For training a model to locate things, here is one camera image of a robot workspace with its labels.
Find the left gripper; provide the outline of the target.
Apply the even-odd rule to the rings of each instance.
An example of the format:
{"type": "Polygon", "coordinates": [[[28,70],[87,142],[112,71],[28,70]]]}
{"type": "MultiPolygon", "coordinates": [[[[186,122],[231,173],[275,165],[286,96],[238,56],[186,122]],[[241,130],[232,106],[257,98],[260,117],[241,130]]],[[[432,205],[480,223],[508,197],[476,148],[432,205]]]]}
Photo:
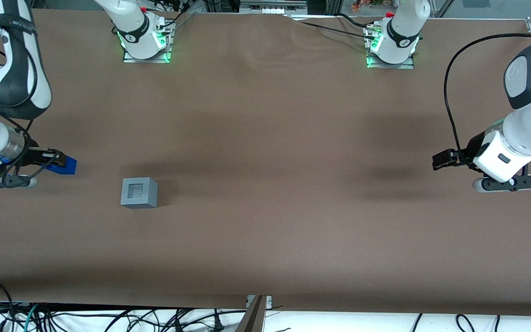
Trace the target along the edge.
{"type": "Polygon", "coordinates": [[[506,182],[531,162],[531,155],[525,153],[530,149],[520,147],[521,143],[529,147],[531,138],[525,130],[505,134],[503,130],[485,130],[471,139],[464,149],[437,153],[432,156],[432,169],[474,164],[497,182],[506,182]]]}

